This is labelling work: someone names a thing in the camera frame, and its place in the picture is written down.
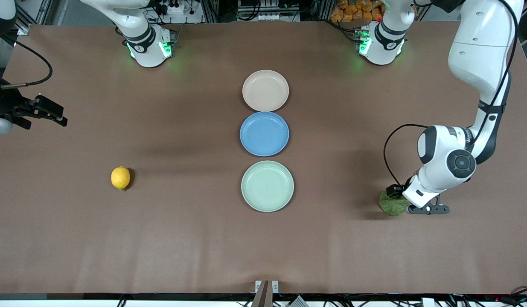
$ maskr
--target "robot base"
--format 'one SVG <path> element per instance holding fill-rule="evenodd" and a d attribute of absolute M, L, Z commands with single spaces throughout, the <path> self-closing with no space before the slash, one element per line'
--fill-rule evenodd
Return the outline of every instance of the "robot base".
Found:
<path fill-rule="evenodd" d="M 131 57 L 141 66 L 148 68 L 159 66 L 166 59 L 171 58 L 176 42 L 176 31 L 171 33 L 169 29 L 164 29 L 159 25 L 152 25 L 151 27 L 155 30 L 156 39 L 146 52 L 137 52 L 127 44 L 131 51 Z"/>
<path fill-rule="evenodd" d="M 405 40 L 402 40 L 396 46 L 389 46 L 392 48 L 391 50 L 385 49 L 381 43 L 372 37 L 378 24 L 377 21 L 372 21 L 369 25 L 363 26 L 357 31 L 355 39 L 363 41 L 363 43 L 357 44 L 357 51 L 373 64 L 387 65 L 392 63 L 396 56 L 402 52 L 402 45 Z"/>

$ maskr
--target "brown paper surface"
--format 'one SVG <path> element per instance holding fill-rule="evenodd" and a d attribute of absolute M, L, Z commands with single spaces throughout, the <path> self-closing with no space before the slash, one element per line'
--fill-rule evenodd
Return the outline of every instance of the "brown paper surface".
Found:
<path fill-rule="evenodd" d="M 22 89 L 64 106 L 0 136 L 0 292 L 509 293 L 527 285 L 527 63 L 521 52 L 494 156 L 447 191 L 445 216 L 386 216 L 382 159 L 401 124 L 470 126 L 478 92 L 447 66 L 457 23 L 415 23 L 390 65 L 369 64 L 325 23 L 187 25 L 175 58 L 142 68 L 113 27 L 33 26 L 21 40 L 53 65 Z M 250 208 L 242 175 L 264 159 L 239 141 L 242 83 L 276 70 L 294 176 L 279 212 Z M 6 79 L 45 65 L 16 47 Z M 390 141 L 402 180 L 421 130 Z M 132 188 L 110 183 L 120 165 Z"/>

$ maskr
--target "yellow lemon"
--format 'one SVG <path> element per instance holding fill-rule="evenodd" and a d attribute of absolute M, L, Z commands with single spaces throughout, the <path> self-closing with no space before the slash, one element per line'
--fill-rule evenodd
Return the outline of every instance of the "yellow lemon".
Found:
<path fill-rule="evenodd" d="M 111 172 L 111 184 L 118 188 L 119 191 L 123 191 L 131 182 L 131 173 L 128 169 L 120 166 Z"/>

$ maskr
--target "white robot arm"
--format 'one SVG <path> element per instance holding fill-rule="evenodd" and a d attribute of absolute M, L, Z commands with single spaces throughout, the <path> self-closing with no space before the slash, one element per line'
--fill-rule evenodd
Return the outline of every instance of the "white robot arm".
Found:
<path fill-rule="evenodd" d="M 523 0 L 435 0 L 460 9 L 461 23 L 449 51 L 449 68 L 480 93 L 476 121 L 469 128 L 430 126 L 419 137 L 423 166 L 403 186 L 391 186 L 389 196 L 402 195 L 418 208 L 443 191 L 468 181 L 495 150 L 497 130 L 510 87 L 507 54 L 515 38 Z M 375 64 L 389 64 L 400 53 L 413 22 L 412 0 L 390 0 L 381 23 L 364 29 L 368 39 L 359 52 Z"/>
<path fill-rule="evenodd" d="M 150 25 L 140 8 L 150 0 L 81 0 L 106 15 L 127 40 L 131 56 L 143 67 L 155 67 L 172 56 L 174 37 L 169 29 Z"/>

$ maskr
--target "orange bag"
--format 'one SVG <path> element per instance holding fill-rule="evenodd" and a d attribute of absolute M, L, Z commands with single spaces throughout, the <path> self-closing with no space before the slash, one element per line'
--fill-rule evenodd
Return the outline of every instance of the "orange bag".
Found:
<path fill-rule="evenodd" d="M 340 9 L 344 9 L 349 5 L 349 0 L 337 0 L 337 6 L 339 6 Z"/>
<path fill-rule="evenodd" d="M 353 20 L 354 20 L 354 19 L 361 19 L 361 18 L 362 18 L 362 13 L 363 13 L 362 10 L 357 10 L 357 11 L 355 12 L 355 14 L 352 16 L 352 19 L 353 19 Z"/>
<path fill-rule="evenodd" d="M 343 14 L 343 21 L 352 21 L 352 15 Z"/>
<path fill-rule="evenodd" d="M 371 0 L 360 0 L 360 2 L 364 12 L 370 12 L 373 8 L 373 2 Z"/>
<path fill-rule="evenodd" d="M 371 20 L 377 20 L 379 18 L 382 18 L 381 10 L 380 9 L 373 9 L 371 10 Z"/>
<path fill-rule="evenodd" d="M 358 9 L 356 8 L 354 4 L 349 4 L 345 8 L 345 14 L 354 15 L 357 10 Z"/>
<path fill-rule="evenodd" d="M 330 14 L 330 20 L 334 23 L 338 23 L 339 21 L 341 21 L 341 19 L 343 19 L 343 10 L 340 10 L 336 7 Z"/>

